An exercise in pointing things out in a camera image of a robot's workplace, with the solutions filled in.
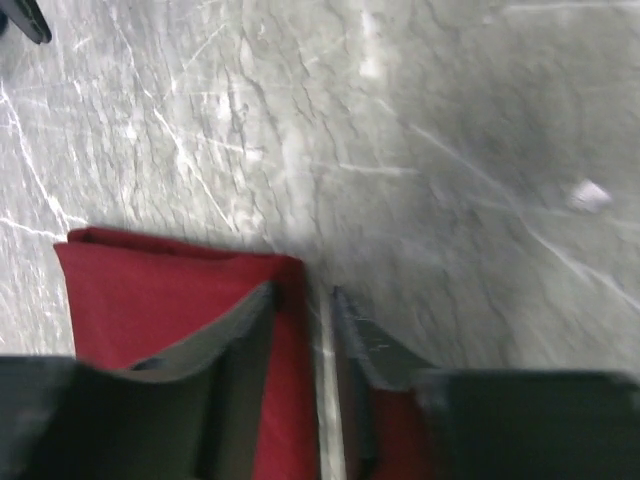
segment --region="gray marble surface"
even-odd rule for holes
[[[640,2],[39,3],[0,352],[72,350],[51,244],[97,224],[300,256],[436,363],[640,370]]]

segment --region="marble floor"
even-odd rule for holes
[[[0,352],[51,244],[304,258],[450,366],[640,371],[640,1],[39,0],[0,39]]]

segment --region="black object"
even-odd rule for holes
[[[429,371],[437,478],[640,478],[640,386],[617,373]]]
[[[332,300],[346,473],[349,479],[366,480],[373,474],[379,459],[370,387],[357,358],[357,350],[349,342],[348,332],[341,328],[343,312],[335,297]]]
[[[0,34],[6,29],[7,17],[37,44],[51,41],[51,30],[47,25],[36,0],[0,0]]]
[[[0,357],[0,480],[249,480],[273,291],[129,369]]]
[[[415,373],[432,366],[380,328],[341,287],[333,290],[332,311],[347,356],[357,361],[372,387],[408,391]]]

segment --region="red cloth edge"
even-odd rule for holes
[[[370,480],[436,477],[429,428],[413,392],[371,389],[380,460]]]
[[[188,243],[114,229],[89,227],[69,232],[67,244],[54,246],[63,271],[79,244],[202,260],[247,259],[267,263],[266,275],[282,291],[276,314],[272,355],[265,384],[254,458],[254,480],[315,479],[318,472],[317,422],[304,265],[283,255],[209,249]],[[72,323],[74,302],[67,281]],[[79,328],[77,322],[73,329]]]

